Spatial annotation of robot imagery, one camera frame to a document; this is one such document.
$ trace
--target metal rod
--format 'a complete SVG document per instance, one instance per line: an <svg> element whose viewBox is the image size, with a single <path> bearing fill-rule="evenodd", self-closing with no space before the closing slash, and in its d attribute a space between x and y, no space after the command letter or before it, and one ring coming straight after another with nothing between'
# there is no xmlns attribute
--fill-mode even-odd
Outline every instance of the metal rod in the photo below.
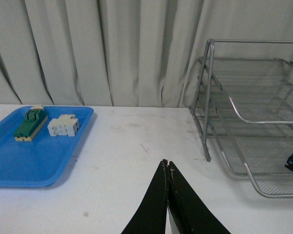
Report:
<svg viewBox="0 0 293 234"><path fill-rule="evenodd" d="M195 109L196 109L196 106L197 106L198 94L199 94L199 91L200 91L200 85L201 85L204 70L205 70L205 67L206 67L206 60L207 60L207 56L208 56L209 45L210 45L210 41L208 40L207 43L206 43L206 46L205 46L204 59L203 59L203 62L201 64L199 77L198 77L197 88L196 88L195 97L194 97L194 102L192 104L192 109L194 110L194 112L195 112Z"/></svg>
<svg viewBox="0 0 293 234"><path fill-rule="evenodd" d="M209 59L209 72L208 72L208 85L206 91L206 105L205 105L205 118L204 118L204 128L203 128L203 147L205 150L205 157L207 161L210 161L210 155L207 148L207 129L208 129L208 117L209 117L209 103L210 103L210 93L211 93L211 79L213 73L213 65L214 65L214 55L215 55L215 43L212 39L210 39L210 59Z"/></svg>
<svg viewBox="0 0 293 234"><path fill-rule="evenodd" d="M234 40L234 39L209 39L214 42L236 42L236 43L273 43L273 44L293 44L293 40Z"/></svg>

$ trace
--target plastic tray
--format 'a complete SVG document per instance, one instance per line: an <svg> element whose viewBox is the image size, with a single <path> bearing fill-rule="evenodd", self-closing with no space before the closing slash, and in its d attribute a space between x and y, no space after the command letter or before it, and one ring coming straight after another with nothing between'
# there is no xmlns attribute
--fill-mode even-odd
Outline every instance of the plastic tray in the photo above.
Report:
<svg viewBox="0 0 293 234"><path fill-rule="evenodd" d="M13 132L30 108L19 108L0 122L0 186L42 187L54 183L64 171L94 112L89 107L46 106L48 121L35 138L15 141ZM49 122L62 114L74 114L79 119L80 129L75 137L49 135Z"/></svg>

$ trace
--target white electronic component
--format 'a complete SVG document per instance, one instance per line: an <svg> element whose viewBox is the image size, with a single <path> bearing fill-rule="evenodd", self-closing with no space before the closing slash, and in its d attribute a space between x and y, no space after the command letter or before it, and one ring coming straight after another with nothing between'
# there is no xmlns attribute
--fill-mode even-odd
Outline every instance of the white electronic component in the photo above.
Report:
<svg viewBox="0 0 293 234"><path fill-rule="evenodd" d="M79 121L75 115L61 115L59 118L53 118L48 125L49 134L52 137L74 137L79 128Z"/></svg>

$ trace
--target scuff mark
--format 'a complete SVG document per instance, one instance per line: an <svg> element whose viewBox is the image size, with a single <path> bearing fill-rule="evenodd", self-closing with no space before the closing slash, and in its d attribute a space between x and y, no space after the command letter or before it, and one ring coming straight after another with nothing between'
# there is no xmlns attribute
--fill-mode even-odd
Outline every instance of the scuff mark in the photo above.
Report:
<svg viewBox="0 0 293 234"><path fill-rule="evenodd" d="M150 148L146 148L143 144L140 144L140 146L143 148L143 150L145 151L145 153L149 153Z"/></svg>

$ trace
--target wire shelf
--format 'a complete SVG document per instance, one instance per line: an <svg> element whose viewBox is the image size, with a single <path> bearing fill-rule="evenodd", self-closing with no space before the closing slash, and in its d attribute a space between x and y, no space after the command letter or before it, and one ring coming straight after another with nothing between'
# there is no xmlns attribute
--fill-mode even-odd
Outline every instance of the wire shelf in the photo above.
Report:
<svg viewBox="0 0 293 234"><path fill-rule="evenodd" d="M285 167L293 152L293 63L214 58L212 43L207 42L199 59L203 69L190 108L207 161L206 138L213 134L234 174L248 176L262 196L293 198L293 172ZM195 114L197 106L204 110L203 127Z"/></svg>

